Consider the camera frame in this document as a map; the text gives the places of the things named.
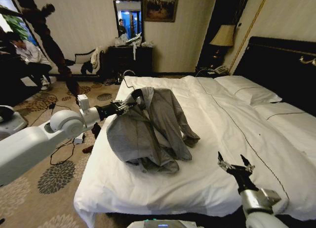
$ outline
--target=sneaker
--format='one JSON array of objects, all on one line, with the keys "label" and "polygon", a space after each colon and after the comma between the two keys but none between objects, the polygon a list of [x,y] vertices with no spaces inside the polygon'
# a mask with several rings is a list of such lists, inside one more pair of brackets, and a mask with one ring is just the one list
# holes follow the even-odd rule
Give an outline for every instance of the sneaker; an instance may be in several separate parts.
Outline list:
[{"label": "sneaker", "polygon": [[46,79],[42,78],[41,79],[41,88],[40,89],[41,90],[47,90],[48,87],[49,87],[49,82]]},{"label": "sneaker", "polygon": [[42,91],[45,91],[45,90],[47,90],[48,89],[48,86],[41,86],[41,88],[40,88]]}]

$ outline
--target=framed painting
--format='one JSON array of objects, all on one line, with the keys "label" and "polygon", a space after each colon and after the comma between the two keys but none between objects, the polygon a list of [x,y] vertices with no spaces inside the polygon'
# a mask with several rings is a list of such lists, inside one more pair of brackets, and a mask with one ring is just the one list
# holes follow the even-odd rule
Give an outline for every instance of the framed painting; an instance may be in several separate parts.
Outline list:
[{"label": "framed painting", "polygon": [[145,21],[174,22],[178,0],[144,0]]}]

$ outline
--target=white shirt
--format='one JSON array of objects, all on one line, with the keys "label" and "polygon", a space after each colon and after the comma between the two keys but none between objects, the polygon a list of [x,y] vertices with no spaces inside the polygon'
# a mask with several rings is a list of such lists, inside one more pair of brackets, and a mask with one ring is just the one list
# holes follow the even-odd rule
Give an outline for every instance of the white shirt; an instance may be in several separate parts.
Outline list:
[{"label": "white shirt", "polygon": [[35,45],[27,40],[23,40],[23,42],[25,43],[26,49],[16,47],[16,53],[21,55],[26,63],[32,62],[50,65],[50,62]]}]

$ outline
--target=mirror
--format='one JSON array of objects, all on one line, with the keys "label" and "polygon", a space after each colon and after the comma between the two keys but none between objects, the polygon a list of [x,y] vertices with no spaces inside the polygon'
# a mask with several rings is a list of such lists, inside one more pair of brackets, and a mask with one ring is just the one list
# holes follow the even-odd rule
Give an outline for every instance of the mirror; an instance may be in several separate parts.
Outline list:
[{"label": "mirror", "polygon": [[141,33],[144,39],[142,0],[113,0],[118,36],[126,34],[128,39]]}]

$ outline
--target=white cloth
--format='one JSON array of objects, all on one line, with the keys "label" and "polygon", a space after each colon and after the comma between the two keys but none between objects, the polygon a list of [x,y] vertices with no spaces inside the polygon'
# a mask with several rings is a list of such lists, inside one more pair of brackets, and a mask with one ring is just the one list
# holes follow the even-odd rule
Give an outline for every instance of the white cloth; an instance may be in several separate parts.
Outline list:
[{"label": "white cloth", "polygon": [[25,43],[26,49],[16,47],[16,53],[21,55],[26,63],[31,62],[50,65],[50,62],[45,58],[40,49],[33,45],[33,43],[28,40],[23,40],[23,42]]},{"label": "white cloth", "polygon": [[[231,164],[242,165],[242,154],[256,166],[251,176],[254,184],[275,190],[282,198],[274,206],[274,212],[285,210],[284,213],[300,220],[316,218],[316,168],[281,133],[263,121],[253,107],[211,78],[126,76],[125,79],[135,88],[171,89],[189,125],[201,139],[189,149],[192,161],[178,161],[181,168],[178,173],[144,174],[138,167],[121,162],[112,152],[106,128],[114,116],[107,118],[74,198],[75,209],[88,227],[94,226],[96,213],[196,212],[222,217],[234,212],[241,206],[241,198],[233,176],[217,165],[218,151]],[[122,83],[117,99],[125,99],[132,90]]]},{"label": "white cloth", "polygon": [[100,66],[100,51],[101,51],[101,47],[97,47],[94,52],[92,53],[91,55],[91,64],[92,64],[92,67],[93,69],[98,69],[99,66]]},{"label": "white cloth", "polygon": [[136,60],[136,48],[137,48],[136,43],[133,42],[133,56],[134,56],[134,60]]}]

